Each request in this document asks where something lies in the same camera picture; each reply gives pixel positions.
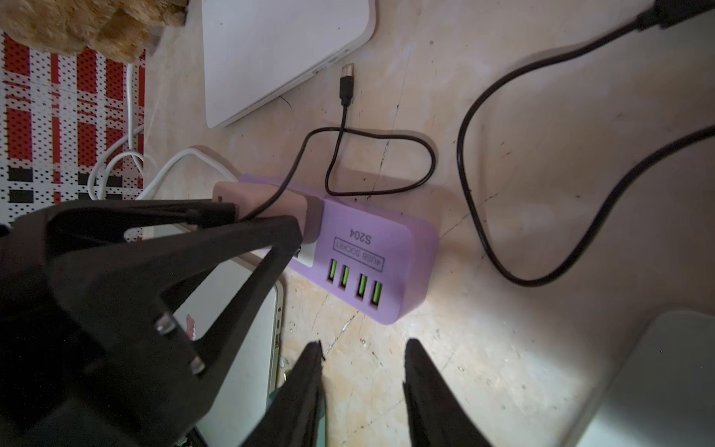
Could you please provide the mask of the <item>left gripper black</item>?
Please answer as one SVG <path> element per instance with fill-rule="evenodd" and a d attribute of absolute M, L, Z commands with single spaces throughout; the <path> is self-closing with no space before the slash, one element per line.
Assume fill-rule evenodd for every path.
<path fill-rule="evenodd" d="M 1 238 L 3 445 L 169 446 L 212 411 L 303 240 L 290 216 L 102 244 Z"/>

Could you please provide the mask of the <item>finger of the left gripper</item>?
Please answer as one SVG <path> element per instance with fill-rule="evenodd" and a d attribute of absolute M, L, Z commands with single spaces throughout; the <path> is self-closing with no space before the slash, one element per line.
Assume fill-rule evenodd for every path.
<path fill-rule="evenodd" d="M 102 246 L 124 242 L 125 232 L 134 228 L 174 224 L 212 228 L 235 221 L 235 205 L 209 199 L 72 201 L 54 208 L 46 234 L 53 242 Z"/>

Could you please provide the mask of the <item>pink charger adapter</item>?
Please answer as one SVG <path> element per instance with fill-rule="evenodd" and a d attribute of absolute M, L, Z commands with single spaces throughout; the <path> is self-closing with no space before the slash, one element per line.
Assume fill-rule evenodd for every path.
<path fill-rule="evenodd" d="M 277 191 L 279 188 L 272 184 L 219 182 L 213 188 L 212 200 L 233 204 L 236 209 L 236 221 L 239 222 L 264 205 Z M 286 190 L 256 217 L 292 216 L 298 221 L 303 243 L 310 244 L 314 243 L 320 235 L 323 210 L 322 199 Z"/>

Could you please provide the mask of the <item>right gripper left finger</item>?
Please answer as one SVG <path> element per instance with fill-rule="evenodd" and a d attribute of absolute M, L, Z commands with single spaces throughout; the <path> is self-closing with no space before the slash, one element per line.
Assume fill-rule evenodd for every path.
<path fill-rule="evenodd" d="M 260 423 L 242 446 L 316 446 L 322 385 L 320 341 L 308 343 Z"/>

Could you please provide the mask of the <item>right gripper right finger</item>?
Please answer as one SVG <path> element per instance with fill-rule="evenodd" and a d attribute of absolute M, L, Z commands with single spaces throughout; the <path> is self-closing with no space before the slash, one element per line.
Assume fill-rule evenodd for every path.
<path fill-rule="evenodd" d="M 488 446 L 417 339 L 405 349 L 403 392 L 413 446 Z"/>

